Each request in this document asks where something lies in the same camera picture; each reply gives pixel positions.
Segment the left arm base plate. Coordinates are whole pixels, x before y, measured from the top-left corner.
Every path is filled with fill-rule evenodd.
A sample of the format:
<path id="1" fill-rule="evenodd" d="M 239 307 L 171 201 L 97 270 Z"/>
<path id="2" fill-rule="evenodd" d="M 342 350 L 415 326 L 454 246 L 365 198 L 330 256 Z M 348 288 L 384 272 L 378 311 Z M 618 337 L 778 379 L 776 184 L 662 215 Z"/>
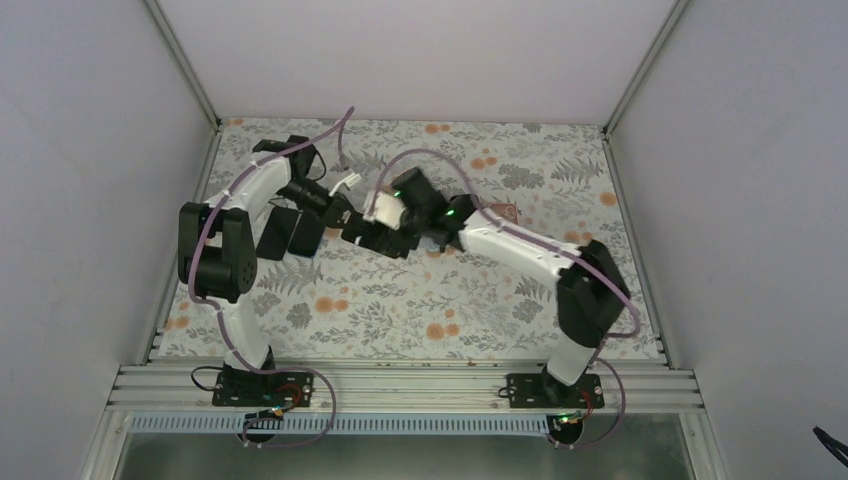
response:
<path id="1" fill-rule="evenodd" d="M 261 375 L 225 366 L 218 373 L 211 404 L 216 407 L 308 407 L 314 376 L 287 372 Z"/>

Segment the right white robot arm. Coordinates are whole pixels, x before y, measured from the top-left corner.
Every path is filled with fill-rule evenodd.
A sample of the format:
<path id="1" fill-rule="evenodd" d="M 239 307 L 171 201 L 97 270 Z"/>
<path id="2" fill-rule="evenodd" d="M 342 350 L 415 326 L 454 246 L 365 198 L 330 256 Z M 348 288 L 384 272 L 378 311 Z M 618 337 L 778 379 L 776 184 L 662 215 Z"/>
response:
<path id="1" fill-rule="evenodd" d="M 554 294 L 560 340 L 545 365 L 544 399 L 565 407 L 580 393 L 580 377 L 596 358 L 630 299 L 607 247 L 563 243 L 504 220 L 473 193 L 451 198 L 437 191 L 419 168 L 370 192 L 365 218 L 394 232 L 423 236 L 518 270 Z"/>

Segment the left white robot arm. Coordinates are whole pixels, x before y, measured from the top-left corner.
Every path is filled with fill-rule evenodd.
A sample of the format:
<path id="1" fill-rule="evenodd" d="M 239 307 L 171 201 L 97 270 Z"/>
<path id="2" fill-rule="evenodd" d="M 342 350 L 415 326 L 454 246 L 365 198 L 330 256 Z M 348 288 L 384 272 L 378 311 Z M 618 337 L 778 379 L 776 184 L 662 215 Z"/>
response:
<path id="1" fill-rule="evenodd" d="M 215 316 L 224 365 L 245 371 L 238 390 L 255 405 L 270 402 L 279 382 L 250 298 L 259 262 L 314 256 L 326 229 L 342 224 L 350 207 L 343 194 L 310 178 L 320 156 L 304 136 L 261 140 L 229 187 L 185 203 L 178 214 L 179 280 Z"/>

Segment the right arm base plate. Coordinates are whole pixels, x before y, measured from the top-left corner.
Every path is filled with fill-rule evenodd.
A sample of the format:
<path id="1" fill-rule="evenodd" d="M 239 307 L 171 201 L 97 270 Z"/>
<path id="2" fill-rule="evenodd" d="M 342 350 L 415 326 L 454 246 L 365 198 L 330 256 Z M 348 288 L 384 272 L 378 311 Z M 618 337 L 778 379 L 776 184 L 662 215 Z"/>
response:
<path id="1" fill-rule="evenodd" d="M 573 385 L 556 380 L 546 370 L 541 373 L 510 373 L 497 395 L 513 409 L 603 408 L 605 399 L 600 377 L 584 373 Z"/>

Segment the black phone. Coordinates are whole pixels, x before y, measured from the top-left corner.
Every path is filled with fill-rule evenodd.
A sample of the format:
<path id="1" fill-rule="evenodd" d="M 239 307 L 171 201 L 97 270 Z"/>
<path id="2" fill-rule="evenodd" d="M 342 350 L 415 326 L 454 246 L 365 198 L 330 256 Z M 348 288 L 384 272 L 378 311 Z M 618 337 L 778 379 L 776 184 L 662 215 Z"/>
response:
<path id="1" fill-rule="evenodd" d="M 313 258 L 322 243 L 325 229 L 317 214 L 301 211 L 293 228 L 287 252 L 299 257 Z"/>

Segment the pink phone case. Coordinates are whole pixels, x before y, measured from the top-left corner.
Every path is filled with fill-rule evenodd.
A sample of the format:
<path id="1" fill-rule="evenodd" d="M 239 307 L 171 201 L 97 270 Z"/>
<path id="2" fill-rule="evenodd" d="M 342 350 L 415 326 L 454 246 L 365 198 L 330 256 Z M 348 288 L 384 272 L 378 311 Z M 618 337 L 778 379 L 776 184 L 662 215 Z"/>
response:
<path id="1" fill-rule="evenodd" d="M 491 203 L 490 209 L 498 216 L 513 223 L 519 223 L 519 211 L 514 203 Z"/>

